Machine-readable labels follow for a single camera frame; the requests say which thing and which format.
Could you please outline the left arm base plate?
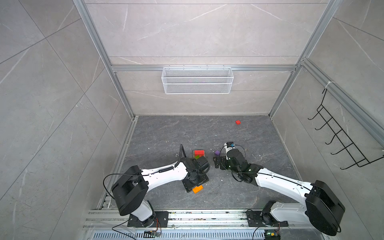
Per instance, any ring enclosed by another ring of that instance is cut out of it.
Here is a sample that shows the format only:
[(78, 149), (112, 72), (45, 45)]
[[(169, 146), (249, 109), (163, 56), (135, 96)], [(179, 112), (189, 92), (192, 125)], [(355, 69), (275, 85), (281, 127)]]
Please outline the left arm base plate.
[(168, 225), (169, 221), (169, 212), (167, 211), (155, 211), (152, 216), (150, 216), (145, 221), (140, 221), (137, 217), (131, 215), (127, 223), (127, 227), (135, 228), (156, 228), (162, 227), (165, 228)]

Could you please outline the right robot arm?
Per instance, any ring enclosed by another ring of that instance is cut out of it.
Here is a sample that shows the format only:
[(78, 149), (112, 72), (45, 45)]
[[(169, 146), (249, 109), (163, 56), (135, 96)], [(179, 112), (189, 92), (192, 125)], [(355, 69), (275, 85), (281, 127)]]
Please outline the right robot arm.
[(268, 227), (280, 226), (283, 222), (312, 225), (328, 236), (342, 231), (345, 207), (326, 183), (294, 180), (246, 160), (219, 156), (213, 160), (216, 168), (231, 171), (239, 182), (270, 189), (295, 200), (293, 204), (269, 201), (261, 212), (252, 211), (248, 215), (250, 220)]

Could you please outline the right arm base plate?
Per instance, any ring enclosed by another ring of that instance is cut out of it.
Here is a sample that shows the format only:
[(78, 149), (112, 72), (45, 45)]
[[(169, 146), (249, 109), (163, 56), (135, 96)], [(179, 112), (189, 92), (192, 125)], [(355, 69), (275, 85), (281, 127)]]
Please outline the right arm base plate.
[(287, 221), (278, 222), (269, 213), (262, 211), (246, 210), (246, 218), (249, 227), (288, 227)]

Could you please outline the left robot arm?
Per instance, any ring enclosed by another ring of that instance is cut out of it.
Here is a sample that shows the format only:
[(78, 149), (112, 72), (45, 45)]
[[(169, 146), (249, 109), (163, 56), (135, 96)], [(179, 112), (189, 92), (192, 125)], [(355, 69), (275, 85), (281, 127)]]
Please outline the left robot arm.
[(181, 158), (176, 163), (155, 168), (130, 167), (112, 186), (112, 196), (121, 216), (134, 215), (145, 222), (155, 216), (154, 210), (145, 200), (147, 192), (175, 181), (181, 181), (186, 192), (198, 191), (209, 181), (210, 164), (205, 157)]

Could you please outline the orange-yellow rectangular block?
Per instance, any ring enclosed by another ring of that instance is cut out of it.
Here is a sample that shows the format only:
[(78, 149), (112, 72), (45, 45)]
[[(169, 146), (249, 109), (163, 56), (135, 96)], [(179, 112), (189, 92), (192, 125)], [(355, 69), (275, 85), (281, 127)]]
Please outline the orange-yellow rectangular block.
[(194, 187), (194, 188), (192, 189), (192, 191), (193, 191), (194, 194), (197, 194), (198, 192), (200, 192), (200, 191), (203, 190), (203, 189), (204, 189), (203, 185), (200, 185), (200, 186), (196, 186), (196, 187)]

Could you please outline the red arch block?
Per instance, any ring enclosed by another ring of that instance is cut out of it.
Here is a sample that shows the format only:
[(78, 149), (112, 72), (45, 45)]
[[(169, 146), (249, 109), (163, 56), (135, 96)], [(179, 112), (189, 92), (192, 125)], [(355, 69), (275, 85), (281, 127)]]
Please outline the red arch block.
[(204, 150), (195, 150), (194, 151), (194, 156), (198, 156), (198, 157), (203, 157), (205, 156), (205, 151)]

